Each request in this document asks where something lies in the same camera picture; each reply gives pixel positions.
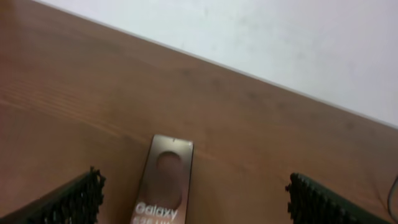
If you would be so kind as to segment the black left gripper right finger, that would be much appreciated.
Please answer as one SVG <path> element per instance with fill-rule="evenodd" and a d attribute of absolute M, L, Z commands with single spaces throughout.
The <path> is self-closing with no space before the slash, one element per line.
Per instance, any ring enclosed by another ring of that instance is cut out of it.
<path fill-rule="evenodd" d="M 294 224 L 388 224 L 306 175 L 293 173 L 285 186 L 287 212 Z"/>

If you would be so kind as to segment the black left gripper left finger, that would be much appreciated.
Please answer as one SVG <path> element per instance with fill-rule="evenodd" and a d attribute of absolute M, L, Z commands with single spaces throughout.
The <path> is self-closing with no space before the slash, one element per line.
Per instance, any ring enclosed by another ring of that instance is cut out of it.
<path fill-rule="evenodd" d="M 106 178 L 91 167 L 48 194 L 3 217 L 2 224 L 95 224 Z"/>

